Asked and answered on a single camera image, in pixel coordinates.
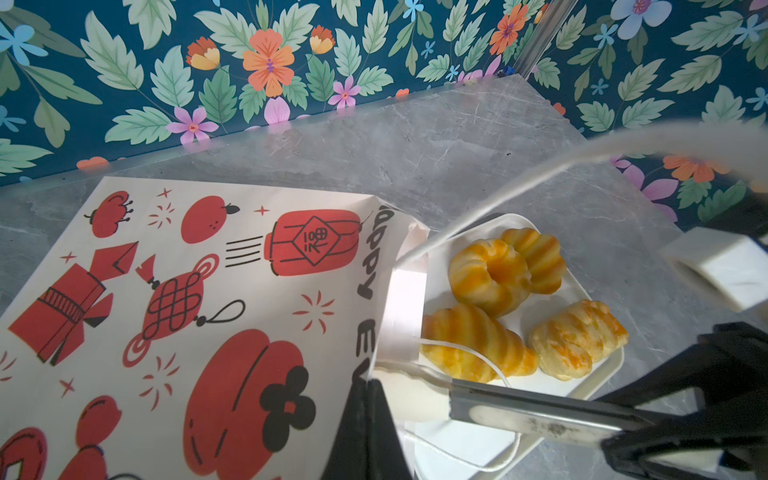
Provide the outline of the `striped yellow bread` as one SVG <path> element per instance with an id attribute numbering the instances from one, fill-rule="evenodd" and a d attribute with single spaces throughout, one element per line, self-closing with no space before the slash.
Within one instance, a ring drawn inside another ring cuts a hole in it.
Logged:
<path id="1" fill-rule="evenodd" d="M 455 379 L 489 383 L 538 369 L 538 358 L 518 334 L 473 305 L 425 316 L 421 338 L 426 341 L 421 353 Z"/>

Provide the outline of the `pale crumbly orange bread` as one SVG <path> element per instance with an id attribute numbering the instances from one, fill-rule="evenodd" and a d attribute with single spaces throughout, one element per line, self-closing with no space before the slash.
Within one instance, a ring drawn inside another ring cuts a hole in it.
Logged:
<path id="1" fill-rule="evenodd" d="M 581 300 L 537 325 L 528 341 L 545 374 L 569 381 L 627 345 L 629 333 L 606 304 Z"/>

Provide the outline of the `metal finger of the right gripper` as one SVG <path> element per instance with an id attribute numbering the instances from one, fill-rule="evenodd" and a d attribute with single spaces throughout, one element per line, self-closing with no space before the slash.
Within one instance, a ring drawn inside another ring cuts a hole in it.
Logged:
<path id="1" fill-rule="evenodd" d="M 425 367 L 376 367 L 373 378 L 401 421 L 455 420 L 592 448 L 660 422 L 656 412 L 461 381 Z"/>

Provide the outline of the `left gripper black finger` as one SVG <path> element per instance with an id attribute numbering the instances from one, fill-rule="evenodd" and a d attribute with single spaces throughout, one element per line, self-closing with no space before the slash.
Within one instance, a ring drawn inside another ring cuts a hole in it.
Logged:
<path id="1" fill-rule="evenodd" d="M 352 382 L 322 477 L 413 478 L 380 381 L 358 378 Z"/>

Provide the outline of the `round yellow fluted bread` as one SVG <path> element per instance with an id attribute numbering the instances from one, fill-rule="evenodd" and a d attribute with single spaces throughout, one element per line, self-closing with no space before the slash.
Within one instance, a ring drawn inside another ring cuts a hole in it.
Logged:
<path id="1" fill-rule="evenodd" d="M 531 294 L 523 256 L 500 239 L 477 240 L 453 257 L 448 278 L 454 297 L 491 318 L 516 310 Z"/>

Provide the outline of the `red white paper bag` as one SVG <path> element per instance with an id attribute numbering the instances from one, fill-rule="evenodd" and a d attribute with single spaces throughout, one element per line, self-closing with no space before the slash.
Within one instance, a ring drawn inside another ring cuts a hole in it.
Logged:
<path id="1" fill-rule="evenodd" d="M 420 349 L 429 253 L 561 172 L 641 152 L 767 178 L 765 127 L 680 121 L 509 175 L 452 167 L 427 192 L 449 204 L 437 235 L 392 194 L 102 179 L 2 315 L 2 477 L 324 479 L 355 379 L 455 379 Z M 551 295 L 560 233 L 531 222 L 486 239 Z"/>

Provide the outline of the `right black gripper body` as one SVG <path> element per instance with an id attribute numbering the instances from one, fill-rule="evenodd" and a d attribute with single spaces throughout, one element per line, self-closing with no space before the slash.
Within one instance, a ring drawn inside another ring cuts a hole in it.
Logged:
<path id="1" fill-rule="evenodd" d="M 696 410 L 601 445 L 608 465 L 636 479 L 697 479 L 661 462 L 663 454 L 712 451 L 719 466 L 767 475 L 767 334 L 744 322 L 718 324 L 639 380 L 602 401 L 641 408 L 690 390 Z"/>

